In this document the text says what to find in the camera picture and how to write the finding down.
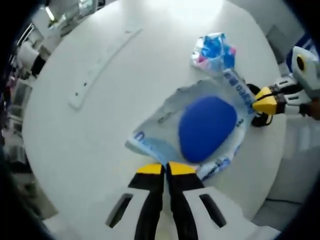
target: round white table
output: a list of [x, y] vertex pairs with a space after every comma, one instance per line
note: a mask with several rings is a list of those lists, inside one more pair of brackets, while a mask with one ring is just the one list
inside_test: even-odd
[[[69, 104], [117, 37], [141, 28], [112, 57], [78, 109]], [[125, 148], [135, 127], [186, 81], [203, 77], [190, 65], [198, 37], [224, 32], [236, 47], [235, 69], [260, 87], [280, 76], [263, 32], [243, 9], [224, 0], [120, 0], [67, 35], [34, 83], [23, 139], [31, 167], [65, 217], [127, 186], [136, 169], [154, 160]], [[251, 219], [276, 177], [285, 117], [251, 128], [229, 168], [205, 184], [238, 203]]]

